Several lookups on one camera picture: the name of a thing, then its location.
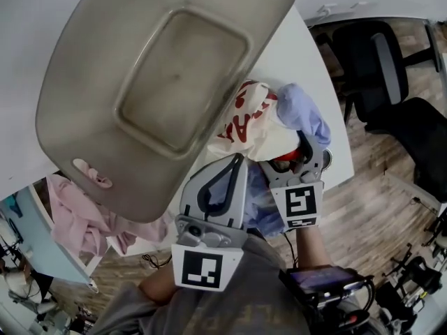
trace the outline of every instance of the gray t-shirt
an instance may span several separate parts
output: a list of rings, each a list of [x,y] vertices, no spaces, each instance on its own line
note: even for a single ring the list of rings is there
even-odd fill
[[[258,237],[243,249],[224,292],[183,288],[157,306],[126,283],[90,334],[310,334],[303,307],[278,278],[284,261]]]

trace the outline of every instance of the person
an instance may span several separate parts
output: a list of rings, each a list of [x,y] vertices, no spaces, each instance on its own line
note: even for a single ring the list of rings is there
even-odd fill
[[[297,229],[296,239],[300,268],[332,264],[317,226]],[[285,263],[277,252],[252,234],[243,250],[223,292],[177,288],[172,263],[139,286],[123,284],[90,334],[310,334],[304,306],[279,279]],[[371,328],[387,334],[378,322]]]
[[[22,304],[36,314],[44,314],[56,308],[54,301],[43,301],[41,289],[31,276],[32,268],[25,257],[22,257],[17,268],[8,268],[5,260],[0,259],[0,274],[9,288],[9,297]]]

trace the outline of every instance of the forearm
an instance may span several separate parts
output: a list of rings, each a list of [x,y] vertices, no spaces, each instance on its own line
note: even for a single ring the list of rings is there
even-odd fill
[[[318,227],[297,228],[296,245],[299,268],[313,268],[332,264]]]
[[[138,287],[156,304],[167,304],[178,289],[174,281],[173,263],[148,276]]]

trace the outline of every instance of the chair seat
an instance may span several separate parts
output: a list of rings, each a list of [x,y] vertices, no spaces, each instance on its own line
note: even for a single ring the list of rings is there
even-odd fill
[[[398,96],[388,88],[384,74],[392,74],[389,70],[382,71],[378,51],[373,42],[373,36],[383,34],[388,44],[392,61],[387,66],[394,68],[392,73],[398,79]],[[383,106],[391,105],[391,100],[404,100],[408,96],[408,80],[403,63],[402,52],[397,38],[390,25],[382,21],[364,21],[341,27],[332,35],[332,48],[344,69],[346,83],[356,83],[358,80],[373,77],[379,83],[352,95],[359,120],[369,121],[369,115]]]
[[[370,116],[365,129],[394,136],[416,164],[418,185],[447,202],[447,119],[430,103],[412,98],[382,108]]]

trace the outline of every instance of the white cloth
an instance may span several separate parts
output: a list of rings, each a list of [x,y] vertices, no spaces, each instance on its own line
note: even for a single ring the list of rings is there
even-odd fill
[[[247,80],[208,150],[218,158],[241,153],[253,161],[272,160],[296,150],[298,134],[282,124],[276,109],[277,97],[268,84]]]
[[[42,302],[41,289],[39,288],[37,282],[29,277],[27,281],[25,278],[25,273],[23,271],[11,270],[4,275],[6,285],[11,290],[21,298],[28,299],[34,303]]]

